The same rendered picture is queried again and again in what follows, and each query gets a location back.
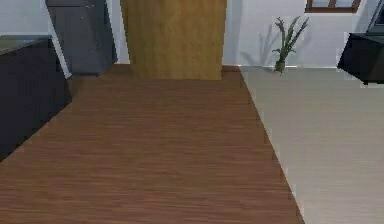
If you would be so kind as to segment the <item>wooden room door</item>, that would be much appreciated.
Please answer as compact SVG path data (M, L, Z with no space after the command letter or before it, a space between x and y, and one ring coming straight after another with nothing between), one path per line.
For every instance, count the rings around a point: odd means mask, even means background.
M121 9L135 75L221 78L227 0L121 0Z

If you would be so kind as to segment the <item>green house plant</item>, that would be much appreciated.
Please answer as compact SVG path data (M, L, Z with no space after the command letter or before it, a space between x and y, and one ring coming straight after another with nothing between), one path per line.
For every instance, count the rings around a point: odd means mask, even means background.
M295 30L295 26L300 19L299 16L295 17L291 24L288 26L288 29L285 29L284 20L280 17L277 18L275 25L279 28L281 32L281 46L277 49L274 49L274 52L279 54L277 61L274 65L274 71L283 74L286 68L286 59L291 52L295 52L294 46L303 33L304 29L308 26L309 18L306 18L300 28Z

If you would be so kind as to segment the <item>dark kitchen counter cabinet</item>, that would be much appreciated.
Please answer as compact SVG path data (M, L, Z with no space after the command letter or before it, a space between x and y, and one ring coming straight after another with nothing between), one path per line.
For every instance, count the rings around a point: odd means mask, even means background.
M72 101L49 35L0 35L0 162Z

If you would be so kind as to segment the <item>brown framed window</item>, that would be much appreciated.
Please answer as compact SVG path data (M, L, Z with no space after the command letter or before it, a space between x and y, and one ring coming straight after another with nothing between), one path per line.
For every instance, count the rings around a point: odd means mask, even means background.
M356 13L361 0L306 0L306 13Z

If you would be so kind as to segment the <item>black television stand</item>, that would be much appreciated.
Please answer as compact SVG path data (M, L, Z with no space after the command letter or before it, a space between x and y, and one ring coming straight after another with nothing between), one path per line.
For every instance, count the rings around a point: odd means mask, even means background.
M364 85L384 84L384 36L350 33L337 68Z

